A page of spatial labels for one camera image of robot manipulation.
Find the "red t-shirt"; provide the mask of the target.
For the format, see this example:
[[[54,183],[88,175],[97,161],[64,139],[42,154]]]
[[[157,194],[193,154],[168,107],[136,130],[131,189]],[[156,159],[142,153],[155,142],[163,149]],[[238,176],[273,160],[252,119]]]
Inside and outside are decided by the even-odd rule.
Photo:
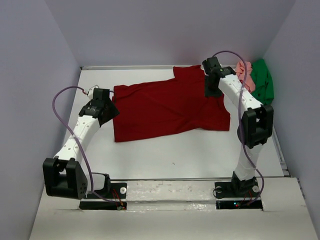
[[[205,96],[200,65],[173,67],[168,80],[117,85],[112,100],[116,143],[180,134],[194,129],[229,131],[231,116],[224,97]]]

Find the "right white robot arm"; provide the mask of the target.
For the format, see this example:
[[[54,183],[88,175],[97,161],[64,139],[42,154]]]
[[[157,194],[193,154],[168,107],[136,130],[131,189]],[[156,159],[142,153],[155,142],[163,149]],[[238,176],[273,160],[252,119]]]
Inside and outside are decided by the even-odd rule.
[[[231,181],[216,182],[214,194],[218,199],[240,198],[251,193],[257,196],[257,162],[263,145],[273,132],[274,109],[264,105],[243,86],[231,67],[222,67],[213,56],[202,62],[204,95],[227,96],[238,111],[237,137],[241,143],[239,159]]]

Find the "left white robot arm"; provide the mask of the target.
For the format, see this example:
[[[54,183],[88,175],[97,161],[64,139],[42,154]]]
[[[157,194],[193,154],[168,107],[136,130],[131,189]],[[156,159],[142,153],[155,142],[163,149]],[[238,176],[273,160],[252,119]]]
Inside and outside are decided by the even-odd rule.
[[[56,114],[70,136],[54,157],[47,157],[42,164],[45,191],[50,197],[81,200],[90,194],[104,200],[112,189],[110,176],[103,173],[102,180],[94,183],[86,150],[102,125],[119,115],[119,111],[110,98],[110,89],[95,85],[82,93],[89,101],[79,111],[74,128]]]

